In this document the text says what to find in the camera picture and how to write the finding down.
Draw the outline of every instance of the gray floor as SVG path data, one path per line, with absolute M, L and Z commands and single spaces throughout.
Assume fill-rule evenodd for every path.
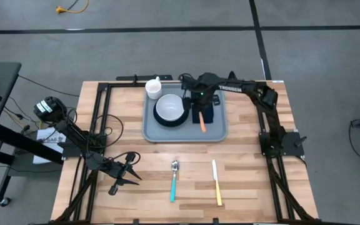
M 57 5 L 71 2 L 0 0 L 0 29 L 253 24 L 248 1 L 242 0 L 95 0 L 82 14 L 55 14 Z M 256 4 L 262 26 L 360 25 L 359 0 L 256 0 Z M 308 137 L 304 148 L 320 217 L 360 224 L 360 159 L 348 141 L 349 121 L 360 117 L 360 30 L 262 34 L 272 78 L 285 80 L 297 127 Z M 68 93 L 79 93 L 84 80 L 133 74 L 197 76 L 211 71 L 226 76 L 233 70 L 239 78 L 263 78 L 253 31 L 0 34 L 0 61 L 19 61 L 22 76 Z M 12 92 L 28 114 L 46 96 L 59 97 L 67 106 L 77 104 L 75 97 L 22 79 Z M 12 102 L 8 106 L 17 111 Z M 6 115 L 0 123 L 19 130 Z M 352 131 L 352 139 L 360 151 L 360 129 Z M 12 150 L 5 146 L 4 151 Z M 7 190 L 14 201 L 0 207 L 0 224 L 48 221 L 59 176 L 14 177 Z

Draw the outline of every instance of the white mug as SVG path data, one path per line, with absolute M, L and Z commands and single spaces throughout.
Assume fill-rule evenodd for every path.
M 162 84 L 160 78 L 157 76 L 155 79 L 149 80 L 145 84 L 145 90 L 147 91 L 148 97 L 157 100 L 162 96 Z

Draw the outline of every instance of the butter knife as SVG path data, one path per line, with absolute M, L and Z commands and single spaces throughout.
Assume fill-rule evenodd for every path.
M 213 179 L 216 183 L 216 199 L 217 199 L 217 205 L 222 205 L 222 197 L 220 195 L 220 188 L 219 188 L 219 182 L 218 182 L 218 170 L 216 169 L 216 161 L 212 160 L 212 168 L 213 168 Z

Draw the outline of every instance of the caster wheel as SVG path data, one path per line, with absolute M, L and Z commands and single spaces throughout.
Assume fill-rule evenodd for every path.
M 0 202 L 1 207 L 7 206 L 11 202 L 11 199 L 8 197 L 4 197 L 4 199 Z

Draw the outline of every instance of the orange handle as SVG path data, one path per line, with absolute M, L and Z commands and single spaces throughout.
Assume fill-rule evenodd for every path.
M 201 111 L 199 112 L 199 123 L 201 125 L 201 130 L 205 133 L 206 127 L 205 127 L 204 117 Z

